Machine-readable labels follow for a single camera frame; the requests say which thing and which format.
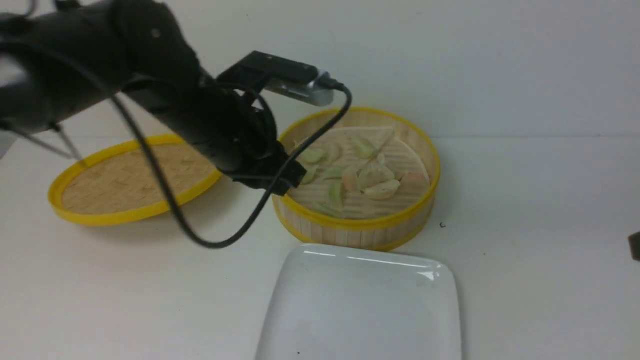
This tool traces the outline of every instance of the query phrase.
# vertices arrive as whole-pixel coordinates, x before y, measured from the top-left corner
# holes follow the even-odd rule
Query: yellow plastic rim
[[[149,143],[149,145],[162,145],[168,143],[184,143],[184,140],[174,134],[165,134],[150,136],[147,138],[147,142]],[[119,155],[123,152],[132,151],[138,148],[138,143],[134,140],[131,140],[128,142],[120,143],[118,145],[114,145],[112,147],[108,147],[104,150],[96,152],[95,154],[89,155],[84,159],[84,162],[86,163],[87,167],[91,167],[108,158],[112,158],[113,156]],[[169,207],[166,205],[165,201],[158,201],[141,208],[120,211],[117,213],[99,215],[74,213],[73,211],[66,209],[62,205],[62,193],[65,191],[65,188],[67,187],[67,185],[69,185],[71,180],[78,176],[82,171],[84,171],[84,167],[80,165],[80,163],[75,163],[71,167],[68,167],[68,169],[63,171],[62,174],[60,174],[49,187],[49,203],[51,203],[51,206],[53,207],[53,210],[56,212],[56,214],[67,221],[88,226],[117,225],[153,217],[169,210]],[[214,170],[202,181],[176,196],[176,201],[178,202],[178,204],[182,205],[188,201],[193,200],[196,196],[204,193],[204,191],[215,184],[221,176],[221,172]]]
[[[309,121],[314,117],[326,115],[328,113],[335,113],[336,111],[338,111],[338,109],[324,110],[315,114],[311,114],[305,117],[304,119],[298,120],[293,125],[289,126],[284,133],[282,133],[282,135],[280,136],[280,140],[283,140],[287,136],[287,134],[289,134],[293,129],[298,127],[300,124],[306,121]],[[434,196],[435,190],[438,187],[438,182],[440,180],[440,157],[438,155],[438,151],[436,150],[435,146],[431,142],[431,139],[429,139],[429,137],[424,132],[422,132],[422,130],[420,130],[417,126],[413,125],[408,120],[402,117],[399,117],[395,114],[392,114],[383,110],[366,108],[366,107],[354,107],[354,108],[351,108],[349,111],[350,112],[366,111],[366,112],[377,113],[380,115],[390,117],[396,121],[406,124],[407,126],[412,128],[418,135],[420,135],[420,137],[429,145],[429,148],[431,149],[431,152],[433,152],[433,156],[436,162],[435,176],[433,177],[433,179],[429,179],[429,181],[431,182],[431,186],[429,187],[429,190],[424,194],[422,198],[420,198],[410,207],[386,217],[372,218],[372,219],[353,220],[353,219],[338,219],[338,218],[328,217],[324,214],[316,213],[315,211],[305,208],[304,206],[298,204],[295,200],[293,200],[289,195],[285,195],[284,197],[282,197],[282,202],[285,204],[285,206],[287,206],[288,208],[291,208],[296,214],[315,224],[334,227],[336,229],[349,230],[349,231],[368,231],[368,230],[384,229],[386,227],[391,227],[405,220],[413,218],[413,216],[416,215],[424,207],[425,203],[427,203],[427,201],[429,201],[429,199],[431,199]]]
[[[274,203],[274,208],[276,210],[276,216],[278,217],[278,219],[280,219],[280,222],[285,227],[285,229],[289,231],[290,234],[295,236],[298,240],[302,241],[303,243],[319,243],[318,241],[314,241],[312,238],[299,232],[295,227],[293,227],[290,223],[288,223],[286,219],[282,216],[282,214],[280,214],[280,210],[278,210],[278,206],[276,206],[275,203]],[[427,214],[427,217],[424,218],[424,221],[422,221],[414,230],[412,230],[406,236],[402,237],[400,240],[396,240],[392,243],[380,245],[377,247],[367,248],[367,250],[386,252],[386,251],[391,251],[401,245],[404,245],[405,243],[408,243],[409,240],[413,239],[416,235],[418,235],[418,233],[422,230],[422,228],[429,222],[430,217],[431,217],[431,210],[429,210],[429,213]]]

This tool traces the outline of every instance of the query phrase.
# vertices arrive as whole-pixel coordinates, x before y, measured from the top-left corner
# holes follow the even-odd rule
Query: white plate
[[[256,360],[460,360],[453,274],[424,258],[301,245],[285,260]]]

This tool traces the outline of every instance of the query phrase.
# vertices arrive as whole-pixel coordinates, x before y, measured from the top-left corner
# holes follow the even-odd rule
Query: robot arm
[[[53,49],[122,91],[201,152],[224,174],[267,188],[289,157],[271,112],[251,104],[263,88],[318,106],[336,82],[317,68],[257,51],[216,79],[200,67],[171,11],[153,0],[56,1],[35,18],[0,18],[0,128],[37,133],[106,99],[68,64],[12,44]],[[233,88],[244,90],[242,96]],[[304,168],[292,161],[273,189],[284,195]]]

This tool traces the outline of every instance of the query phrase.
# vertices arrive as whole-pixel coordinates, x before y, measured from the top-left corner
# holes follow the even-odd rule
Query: white table
[[[75,138],[85,155],[122,138]],[[443,138],[429,225],[398,252],[447,264],[464,355],[636,359],[638,138]],[[235,245],[204,250],[169,215],[117,227],[59,219],[71,162],[18,141],[0,160],[1,359],[252,359],[298,241],[271,205]],[[184,207],[220,240],[260,196],[226,179]]]

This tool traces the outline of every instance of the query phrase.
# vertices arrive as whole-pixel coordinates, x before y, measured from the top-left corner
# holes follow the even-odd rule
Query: white wall
[[[434,136],[640,135],[638,0],[167,3],[212,73],[254,49],[304,61],[347,84],[357,105]],[[317,110],[268,100],[280,128]],[[67,125],[77,135],[126,133],[106,104]]]

